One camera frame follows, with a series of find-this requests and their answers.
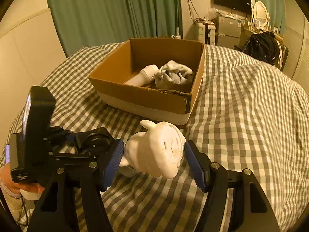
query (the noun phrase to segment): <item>mirror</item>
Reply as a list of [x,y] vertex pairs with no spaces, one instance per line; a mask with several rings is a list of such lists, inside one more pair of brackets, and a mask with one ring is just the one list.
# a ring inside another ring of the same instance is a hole
[[265,27],[267,25],[268,12],[267,8],[261,1],[255,3],[253,7],[253,17],[260,21],[261,27]]

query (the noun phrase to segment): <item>checkered bedspread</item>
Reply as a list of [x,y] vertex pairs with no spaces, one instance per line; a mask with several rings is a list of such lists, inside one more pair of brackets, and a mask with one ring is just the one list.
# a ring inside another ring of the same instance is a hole
[[[46,78],[42,86],[57,101],[51,125],[75,132],[104,126],[122,140],[143,130],[142,117],[105,105],[87,78],[118,45],[83,48]],[[10,134],[21,131],[22,113]],[[241,52],[208,45],[198,99],[181,131],[211,161],[229,170],[252,169],[281,231],[295,223],[309,202],[309,98],[296,82]],[[194,231],[206,194],[184,160],[170,180],[117,175],[102,198],[114,231],[181,232]],[[231,200],[229,191],[221,231],[228,228]],[[85,231],[80,191],[76,201]]]

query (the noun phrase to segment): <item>cardboard box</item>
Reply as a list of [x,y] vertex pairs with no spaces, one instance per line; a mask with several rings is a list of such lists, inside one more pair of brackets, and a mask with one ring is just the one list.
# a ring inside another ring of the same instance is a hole
[[[191,40],[133,38],[121,44],[90,73],[89,79],[102,101],[152,120],[177,125],[187,123],[203,77],[205,46]],[[169,60],[195,73],[190,91],[158,90],[124,84],[147,65],[158,68]]]

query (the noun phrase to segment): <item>human hand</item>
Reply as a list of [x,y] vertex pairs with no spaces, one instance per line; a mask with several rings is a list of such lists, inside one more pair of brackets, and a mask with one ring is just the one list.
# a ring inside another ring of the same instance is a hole
[[6,164],[0,173],[0,179],[4,185],[13,193],[20,194],[20,189],[27,192],[33,193],[43,193],[44,187],[40,186],[38,183],[14,183],[11,178],[10,163]]

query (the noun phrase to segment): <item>plaid bedding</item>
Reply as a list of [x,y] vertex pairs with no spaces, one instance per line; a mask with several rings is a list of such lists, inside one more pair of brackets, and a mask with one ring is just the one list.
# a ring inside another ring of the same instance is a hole
[[[122,140],[144,131],[142,117],[105,105],[87,78],[118,45],[83,48],[46,78],[42,86],[57,101],[51,125],[75,132],[104,126]],[[21,131],[22,114],[9,134]],[[296,222],[309,202],[309,98],[296,82],[241,52],[208,45],[198,99],[181,132],[226,169],[250,168],[281,231]],[[206,196],[186,160],[173,179],[118,174],[102,194],[117,232],[194,231]],[[228,229],[231,200],[229,190],[221,231]],[[76,205],[80,229],[86,231],[80,190]]]

